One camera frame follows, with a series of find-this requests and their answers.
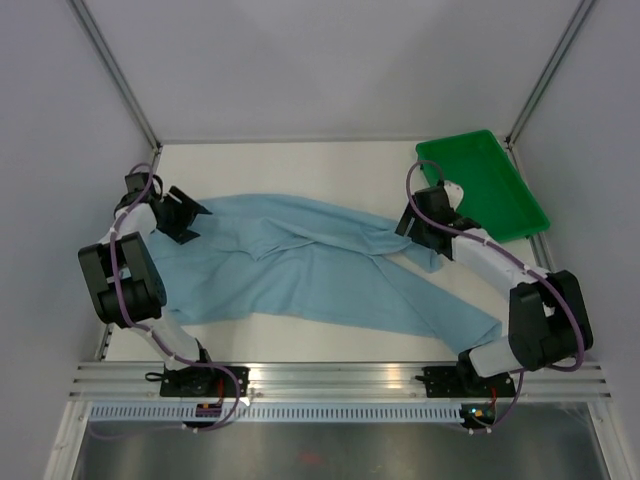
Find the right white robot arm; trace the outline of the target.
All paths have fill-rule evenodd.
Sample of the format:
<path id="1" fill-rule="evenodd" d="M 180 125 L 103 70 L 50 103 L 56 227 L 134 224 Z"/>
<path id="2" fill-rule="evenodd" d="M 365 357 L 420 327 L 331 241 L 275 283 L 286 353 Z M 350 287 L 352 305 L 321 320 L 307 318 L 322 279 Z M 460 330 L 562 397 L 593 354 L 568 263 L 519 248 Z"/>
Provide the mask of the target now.
<path id="1" fill-rule="evenodd" d="M 508 304 L 508 331 L 460 354 L 457 387 L 480 395 L 492 377 L 550 368 L 578 370 L 593 335 L 579 281 L 572 273 L 533 267 L 499 245 L 453 201 L 462 188 L 440 181 L 407 192 L 408 205 L 396 232 L 470 269 Z"/>

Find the light blue trousers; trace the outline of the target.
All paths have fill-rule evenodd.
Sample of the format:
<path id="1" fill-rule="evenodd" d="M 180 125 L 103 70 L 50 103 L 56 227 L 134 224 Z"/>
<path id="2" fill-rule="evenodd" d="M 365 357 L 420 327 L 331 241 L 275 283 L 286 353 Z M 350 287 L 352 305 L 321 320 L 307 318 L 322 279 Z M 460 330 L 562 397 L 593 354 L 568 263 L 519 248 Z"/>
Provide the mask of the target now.
<path id="1" fill-rule="evenodd" d="M 204 201 L 196 238 L 154 232 L 148 249 L 183 325 L 253 313 L 431 337 L 462 352 L 501 323 L 428 280 L 439 256 L 393 220 L 299 196 L 242 194 Z"/>

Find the green plastic tray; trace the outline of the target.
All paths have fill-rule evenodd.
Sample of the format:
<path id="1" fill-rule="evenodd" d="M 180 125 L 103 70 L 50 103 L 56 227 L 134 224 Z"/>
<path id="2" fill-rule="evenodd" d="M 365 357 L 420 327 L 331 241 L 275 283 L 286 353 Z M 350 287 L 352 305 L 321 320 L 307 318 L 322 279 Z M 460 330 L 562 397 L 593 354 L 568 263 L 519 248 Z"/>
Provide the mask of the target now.
<path id="1" fill-rule="evenodd" d="M 421 142 L 415 147 L 425 179 L 462 187 L 457 211 L 500 243 L 547 230 L 550 221 L 501 143 L 488 130 Z"/>

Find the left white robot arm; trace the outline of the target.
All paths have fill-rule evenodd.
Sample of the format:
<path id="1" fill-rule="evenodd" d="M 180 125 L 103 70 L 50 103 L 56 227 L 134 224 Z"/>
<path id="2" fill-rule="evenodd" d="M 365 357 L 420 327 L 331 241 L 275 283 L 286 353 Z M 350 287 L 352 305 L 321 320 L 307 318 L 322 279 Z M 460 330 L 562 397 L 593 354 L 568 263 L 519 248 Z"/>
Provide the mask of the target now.
<path id="1" fill-rule="evenodd" d="M 200 236 L 192 229 L 194 221 L 210 211 L 175 186 L 165 190 L 145 163 L 132 168 L 125 185 L 108 232 L 78 252 L 92 305 L 104 324 L 143 338 L 167 370 L 187 368 L 183 386 L 197 397 L 208 396 L 216 389 L 218 374 L 208 366 L 210 357 L 201 342 L 167 313 L 166 288 L 147 242 L 159 233 L 185 245 Z"/>

